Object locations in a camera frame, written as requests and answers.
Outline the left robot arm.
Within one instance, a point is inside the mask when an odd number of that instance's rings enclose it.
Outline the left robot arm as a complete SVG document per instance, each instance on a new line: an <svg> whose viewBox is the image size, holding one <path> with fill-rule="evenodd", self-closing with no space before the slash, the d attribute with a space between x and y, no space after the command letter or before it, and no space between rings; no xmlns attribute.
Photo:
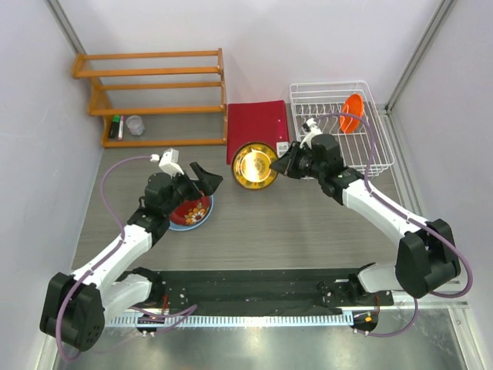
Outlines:
<svg viewBox="0 0 493 370"><path fill-rule="evenodd" d="M190 164L190 178L179 165L163 165L147 180L139 206L119 235L90 262L71 274L59 272L49 281L39 323L55 339L59 354L69 361L64 345L85 352L99 339L107 321L133 305L158 306L164 289L158 274L145 268L119 277L138 257L153 248L168 231L170 216L187 201L213 195L223 178Z"/></svg>

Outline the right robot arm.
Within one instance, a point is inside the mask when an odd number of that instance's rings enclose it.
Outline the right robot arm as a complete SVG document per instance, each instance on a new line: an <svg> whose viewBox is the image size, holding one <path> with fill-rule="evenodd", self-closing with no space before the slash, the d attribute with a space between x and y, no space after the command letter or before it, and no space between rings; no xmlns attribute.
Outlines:
<svg viewBox="0 0 493 370"><path fill-rule="evenodd" d="M347 286L349 298L366 304L376 292L402 290L422 298L461 273L451 250L453 234L443 220L430 222L407 211L344 164L338 142L329 134L309 143L294 141L270 169L292 179L312 177L323 193L370 221L397 246L394 264L362 267Z"/></svg>

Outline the dark red floral plate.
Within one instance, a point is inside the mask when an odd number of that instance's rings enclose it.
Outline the dark red floral plate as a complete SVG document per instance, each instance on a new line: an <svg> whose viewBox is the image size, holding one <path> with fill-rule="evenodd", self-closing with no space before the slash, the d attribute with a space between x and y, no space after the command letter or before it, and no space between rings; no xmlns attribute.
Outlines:
<svg viewBox="0 0 493 370"><path fill-rule="evenodd" d="M185 201L172 212L170 220L180 226L196 226L209 215L211 204L210 196L203 196L198 200Z"/></svg>

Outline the yellow patterned plate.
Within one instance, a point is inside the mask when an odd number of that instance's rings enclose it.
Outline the yellow patterned plate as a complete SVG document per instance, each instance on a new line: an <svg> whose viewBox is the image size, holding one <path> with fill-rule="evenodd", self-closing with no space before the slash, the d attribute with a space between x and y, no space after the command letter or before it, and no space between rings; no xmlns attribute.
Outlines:
<svg viewBox="0 0 493 370"><path fill-rule="evenodd" d="M276 160L277 152L271 146L261 142L247 143L233 156L233 178L244 189L263 190L277 179L278 173L270 169Z"/></svg>

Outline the light blue plate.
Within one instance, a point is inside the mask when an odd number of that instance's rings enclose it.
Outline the light blue plate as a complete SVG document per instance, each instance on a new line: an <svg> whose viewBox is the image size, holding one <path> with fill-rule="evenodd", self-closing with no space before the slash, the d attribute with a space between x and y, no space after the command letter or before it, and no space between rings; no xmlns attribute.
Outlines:
<svg viewBox="0 0 493 370"><path fill-rule="evenodd" d="M170 215L170 230L188 231L199 227L211 215L213 206L213 196L185 201Z"/></svg>

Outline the orange plate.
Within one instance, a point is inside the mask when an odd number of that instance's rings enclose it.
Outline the orange plate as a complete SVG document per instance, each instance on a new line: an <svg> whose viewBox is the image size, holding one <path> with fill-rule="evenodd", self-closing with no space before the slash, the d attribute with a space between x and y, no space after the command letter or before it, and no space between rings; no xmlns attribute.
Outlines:
<svg viewBox="0 0 493 370"><path fill-rule="evenodd" d="M341 109L346 116L340 116L340 130L344 134L353 133L360 124L360 118L364 115L364 101L360 94L350 95Z"/></svg>

